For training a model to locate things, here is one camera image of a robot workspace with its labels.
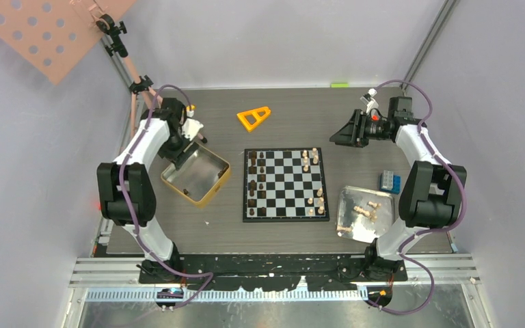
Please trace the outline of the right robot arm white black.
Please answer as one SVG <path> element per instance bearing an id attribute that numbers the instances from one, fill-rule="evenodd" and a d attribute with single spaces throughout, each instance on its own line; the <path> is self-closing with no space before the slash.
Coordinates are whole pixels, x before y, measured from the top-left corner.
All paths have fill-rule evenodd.
<path id="1" fill-rule="evenodd" d="M 467 171 L 453 165 L 429 137 L 424 119 L 412 112 L 410 97 L 392 97 L 382 117 L 375 100 L 377 90 L 362 96 L 364 110 L 356 109 L 349 121 L 330 137 L 337 146 L 366 147 L 370 140 L 392 141 L 411 165 L 399 198 L 399 218 L 364 252 L 363 272 L 371 280 L 396 273 L 406 251 L 419 238 L 454 228 L 465 213 Z"/>

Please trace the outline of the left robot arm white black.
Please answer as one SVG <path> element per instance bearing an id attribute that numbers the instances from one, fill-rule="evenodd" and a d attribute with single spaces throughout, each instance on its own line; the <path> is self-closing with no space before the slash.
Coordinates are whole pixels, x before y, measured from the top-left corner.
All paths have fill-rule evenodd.
<path id="1" fill-rule="evenodd" d="M 194 138 L 203 127 L 193 118 L 194 110 L 194 105 L 164 98 L 158 108 L 143 112 L 140 127 L 126 149 L 96 170 L 102 216 L 130 233 L 145 258 L 157 264 L 156 274 L 167 283 L 181 277 L 183 266 L 176 244 L 157 221 L 157 198 L 149 169 L 157 156 L 176 170 L 188 161 L 198 147 Z"/>

